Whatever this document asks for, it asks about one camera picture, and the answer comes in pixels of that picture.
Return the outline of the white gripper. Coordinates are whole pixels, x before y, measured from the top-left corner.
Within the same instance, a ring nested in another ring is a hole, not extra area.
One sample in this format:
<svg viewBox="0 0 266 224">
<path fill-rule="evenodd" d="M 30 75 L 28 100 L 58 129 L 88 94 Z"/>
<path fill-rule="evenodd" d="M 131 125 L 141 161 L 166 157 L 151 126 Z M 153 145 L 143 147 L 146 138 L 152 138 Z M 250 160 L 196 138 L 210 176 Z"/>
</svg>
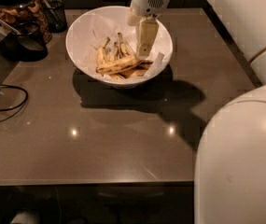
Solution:
<svg viewBox="0 0 266 224">
<path fill-rule="evenodd" d="M 152 16 L 159 16 L 170 0 L 131 0 L 127 23 L 137 26 L 136 53 L 139 57 L 147 57 L 155 42 L 159 25 Z"/>
</svg>

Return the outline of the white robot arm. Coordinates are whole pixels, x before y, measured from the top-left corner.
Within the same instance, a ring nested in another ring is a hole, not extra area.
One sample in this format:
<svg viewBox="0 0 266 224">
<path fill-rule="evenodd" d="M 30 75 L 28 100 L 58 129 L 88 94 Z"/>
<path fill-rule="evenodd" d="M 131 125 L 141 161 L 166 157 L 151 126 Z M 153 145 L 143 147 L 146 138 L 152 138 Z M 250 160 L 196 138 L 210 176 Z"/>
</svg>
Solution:
<svg viewBox="0 0 266 224">
<path fill-rule="evenodd" d="M 194 172 L 194 224 L 266 224 L 266 0 L 207 0 L 261 85 L 207 124 Z"/>
</svg>

